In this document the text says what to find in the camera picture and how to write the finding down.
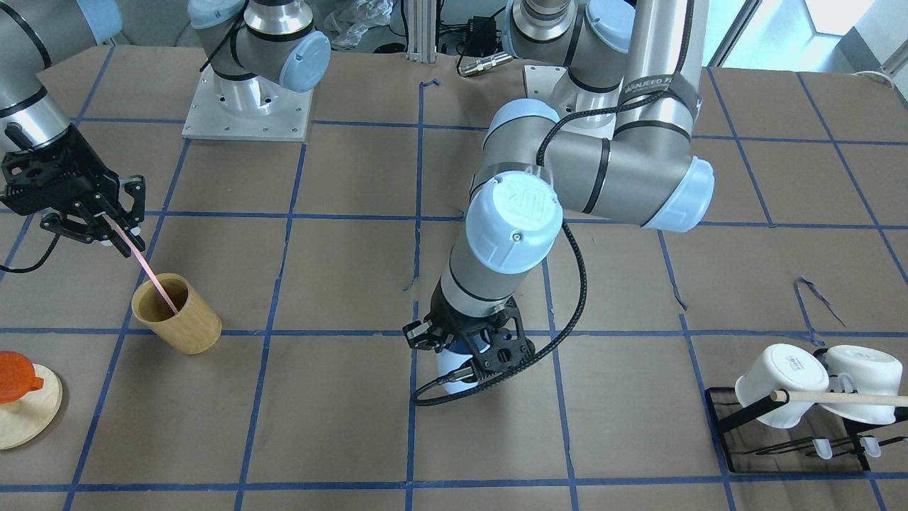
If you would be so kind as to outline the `silver robot arm near rack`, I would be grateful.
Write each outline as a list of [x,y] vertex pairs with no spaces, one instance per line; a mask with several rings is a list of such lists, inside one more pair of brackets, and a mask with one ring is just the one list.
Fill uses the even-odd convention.
[[714,190],[712,166],[691,154],[707,1],[511,1],[505,12],[506,51],[565,74],[551,98],[493,117],[431,308],[404,330],[437,353],[448,394],[531,362],[514,294],[565,211],[685,232]]

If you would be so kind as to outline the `black gripper rack side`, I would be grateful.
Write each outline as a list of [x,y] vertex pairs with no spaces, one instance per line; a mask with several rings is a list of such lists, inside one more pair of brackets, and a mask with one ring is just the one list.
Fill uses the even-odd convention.
[[494,314],[471,317],[448,304],[443,295],[434,295],[431,310],[422,321],[403,326],[410,349],[440,353],[457,341],[465,341],[472,353],[468,365],[441,376],[445,383],[460,380],[484,382],[508,372],[535,355],[536,349],[526,337],[516,301],[510,297],[497,305]]

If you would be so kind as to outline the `silver robot arm near holder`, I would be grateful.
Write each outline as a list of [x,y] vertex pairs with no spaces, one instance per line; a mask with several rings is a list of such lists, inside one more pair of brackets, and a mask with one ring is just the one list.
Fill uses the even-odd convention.
[[43,228],[81,243],[145,249],[145,178],[118,177],[94,152],[38,74],[122,29],[114,1],[1,4],[2,203],[46,210]]

